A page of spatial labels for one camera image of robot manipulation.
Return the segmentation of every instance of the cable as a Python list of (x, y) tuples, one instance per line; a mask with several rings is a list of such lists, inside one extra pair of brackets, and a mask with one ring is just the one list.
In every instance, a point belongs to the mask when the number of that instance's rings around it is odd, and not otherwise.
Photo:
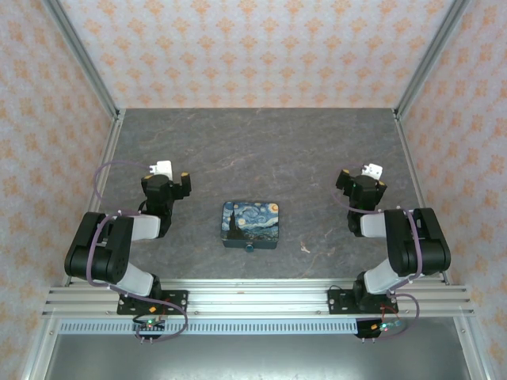
[(398, 312), (394, 308), (392, 308), (392, 307), (390, 307), (388, 305), (384, 305), (383, 303), (380, 305), (380, 307), (383, 309), (382, 310), (382, 318), (385, 317), (386, 309), (388, 309), (388, 310), (392, 311), (393, 314), (399, 319)]
[(98, 191), (98, 188), (97, 188), (97, 180), (98, 180), (98, 176), (99, 174), (101, 173), (101, 171), (107, 167), (107, 166), (111, 166), (111, 165), (129, 165), (129, 166), (136, 166), (138, 168), (141, 168), (141, 169), (148, 169), (150, 170), (150, 166), (148, 165), (144, 165), (144, 164), (139, 164), (138, 162), (132, 162), (132, 161), (125, 161), (125, 160), (114, 160), (114, 161), (108, 161), (108, 162), (105, 162), (103, 163), (102, 165), (100, 165), (96, 170), (95, 170), (95, 173), (93, 174), (93, 193), (95, 194), (95, 196), (97, 197), (98, 200), (101, 201), (102, 204), (106, 205), (106, 206), (109, 206), (109, 207), (112, 207), (112, 208), (115, 208), (118, 210), (118, 207), (113, 205), (113, 204), (110, 204), (110, 203), (107, 203), (104, 198), (102, 197), (101, 193)]
[(137, 211), (142, 211), (145, 204), (146, 204), (146, 200), (144, 200), (143, 202), (141, 202), (141, 204), (139, 205), (139, 207), (137, 207)]
[[(173, 304), (171, 302), (161, 301), (159, 299), (148, 298), (148, 297), (143, 297), (141, 295), (137, 295), (137, 294), (133, 294), (133, 293), (128, 293), (127, 291), (124, 291), (124, 290), (120, 289), (119, 287), (115, 287), (114, 285), (111, 285), (111, 284), (108, 284), (108, 283), (96, 283), (96, 282), (93, 281), (93, 278), (92, 278), (92, 263), (93, 263), (93, 256), (95, 255), (95, 248), (97, 247), (98, 238), (101, 235), (101, 232), (104, 229), (105, 224), (109, 220), (113, 219), (115, 216), (120, 216), (120, 215), (129, 216), (129, 213), (125, 214), (122, 211), (118, 211), (115, 214), (106, 215), (106, 217), (104, 219), (102, 219), (102, 221), (99, 223), (99, 225), (97, 227), (97, 230), (95, 231), (95, 235), (93, 236), (92, 243), (91, 243), (91, 246), (90, 246), (90, 253), (88, 255), (88, 261), (86, 262), (86, 280), (88, 281), (88, 283), (92, 287), (109, 287), (111, 290), (116, 291), (117, 293), (119, 293), (119, 294), (121, 294), (121, 295), (123, 295), (125, 297), (132, 297), (132, 298), (136, 298), (136, 299), (138, 299), (140, 301), (144, 301), (144, 302), (158, 303), (160, 305), (166, 305), (168, 307), (172, 307), (173, 309), (179, 311), (181, 313), (181, 315), (183, 315), (183, 317), (185, 318), (185, 323), (183, 324), (183, 326), (181, 327), (181, 329), (179, 329), (178, 331), (176, 331), (173, 334), (161, 336), (158, 339), (154, 339), (154, 340), (150, 340), (150, 341), (151, 341), (151, 343), (154, 343), (154, 342), (163, 342), (164, 340), (169, 340), (169, 339), (172, 339), (172, 338), (174, 338), (176, 336), (179, 336), (189, 326), (189, 316), (187, 315), (187, 313), (180, 306), (175, 305), (175, 304)], [(140, 330), (140, 327), (138, 327), (137, 330), (135, 331), (135, 337), (137, 339), (141, 340), (141, 342), (143, 342), (144, 338), (142, 338), (139, 335), (139, 330)]]
[(333, 287), (337, 287), (338, 289), (340, 289), (341, 291), (343, 291), (343, 289), (341, 289), (338, 285), (331, 285), (328, 291), (330, 291)]
[[(349, 164), (349, 166), (356, 166), (356, 165), (363, 165), (363, 164), (357, 164), (357, 163)], [(336, 202), (340, 206), (342, 206), (343, 208), (346, 208), (349, 211), (357, 212), (357, 213), (360, 213), (360, 214), (367, 214), (367, 215), (378, 214), (379, 213), (378, 211), (368, 211), (368, 210), (361, 210), (361, 209), (358, 209), (358, 208), (352, 208), (352, 207), (350, 207), (350, 206), (342, 203), (338, 199), (338, 197), (337, 197), (337, 195), (336, 195), (336, 193), (335, 193), (334, 190), (331, 191), (331, 195), (333, 196), (334, 200), (336, 200)], [(417, 226), (415, 224), (414, 217), (412, 216), (412, 214), (410, 213), (410, 211), (407, 210), (407, 209), (405, 209), (405, 208), (403, 208), (403, 212), (405, 213), (407, 219), (409, 220), (410, 229), (412, 230), (412, 237), (414, 239), (414, 246), (415, 246), (415, 252), (416, 252), (416, 257), (417, 257), (417, 269), (416, 269), (416, 272), (415, 272), (415, 274), (413, 276), (407, 277), (401, 283), (399, 283), (399, 284), (393, 286), (392, 288), (388, 289), (386, 296), (388, 298), (397, 298), (397, 297), (408, 297), (408, 298), (411, 298), (414, 301), (415, 307), (416, 307), (416, 313), (415, 313), (415, 318), (414, 318), (414, 322), (415, 322), (419, 318), (419, 314), (420, 314), (420, 311), (421, 311), (420, 307), (419, 307), (419, 302), (417, 301), (417, 299), (413, 295), (411, 295), (411, 294), (407, 294), (407, 293), (396, 294), (395, 293), (396, 289), (399, 289), (400, 287), (404, 287), (408, 283), (414, 281), (422, 273), (422, 251), (421, 251), (421, 244), (419, 242), (419, 234), (417, 233)], [(401, 332), (398, 332), (396, 334), (389, 335), (389, 336), (381, 336), (380, 338), (377, 338), (377, 339), (387, 339), (387, 338), (392, 338), (394, 336), (400, 336), (403, 333), (405, 333), (405, 331), (408, 330), (410, 327), (414, 326), (414, 322), (412, 324), (408, 325)]]

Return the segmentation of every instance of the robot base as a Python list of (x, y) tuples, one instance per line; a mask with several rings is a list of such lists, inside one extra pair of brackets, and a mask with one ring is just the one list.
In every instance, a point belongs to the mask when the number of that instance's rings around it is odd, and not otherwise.
[[(160, 279), (154, 275), (153, 287), (148, 298), (159, 299), (161, 301), (171, 302), (187, 311), (189, 304), (189, 291), (163, 291), (160, 285)], [(145, 302), (133, 297), (125, 297), (120, 294), (118, 300), (118, 315), (180, 315), (181, 313), (172, 307), (164, 306), (159, 303)]]
[(364, 272), (357, 276), (352, 290), (329, 289), (327, 305), (330, 314), (392, 314), (382, 305), (390, 306), (398, 312), (398, 305), (392, 303), (385, 294), (369, 294), (364, 285)]

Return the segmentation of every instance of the patterned wallpaper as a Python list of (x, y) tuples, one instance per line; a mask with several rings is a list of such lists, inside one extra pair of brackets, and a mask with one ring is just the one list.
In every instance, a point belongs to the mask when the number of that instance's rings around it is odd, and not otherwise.
[(109, 117), (40, 0), (0, 2), (0, 379), (19, 379)]
[(452, 0), (63, 0), (116, 105), (394, 107)]
[(506, 110), (507, 3), (472, 0), (402, 122), (452, 249), (452, 278), (471, 285), (499, 379), (507, 368)]

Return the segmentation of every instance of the small box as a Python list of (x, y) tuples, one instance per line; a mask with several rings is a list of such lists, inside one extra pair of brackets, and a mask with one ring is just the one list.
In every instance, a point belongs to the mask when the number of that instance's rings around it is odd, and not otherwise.
[(223, 245), (227, 248), (275, 249), (278, 243), (278, 205), (260, 202), (223, 204)]

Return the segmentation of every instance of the gray marble surface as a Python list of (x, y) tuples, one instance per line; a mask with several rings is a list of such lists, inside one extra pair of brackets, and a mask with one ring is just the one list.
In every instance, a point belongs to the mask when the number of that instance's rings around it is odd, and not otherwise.
[[(177, 181), (190, 172), (192, 194), (174, 204), (165, 238), (132, 243), (131, 262), (162, 278), (351, 277), (376, 266), (386, 242), (354, 237), (330, 194), (337, 168), (349, 162), (384, 167), (380, 208), (417, 206), (389, 109), (129, 109), (114, 159), (171, 160)], [(137, 208), (144, 174), (113, 167), (105, 197)], [(228, 200), (278, 203), (278, 248), (224, 248)]]

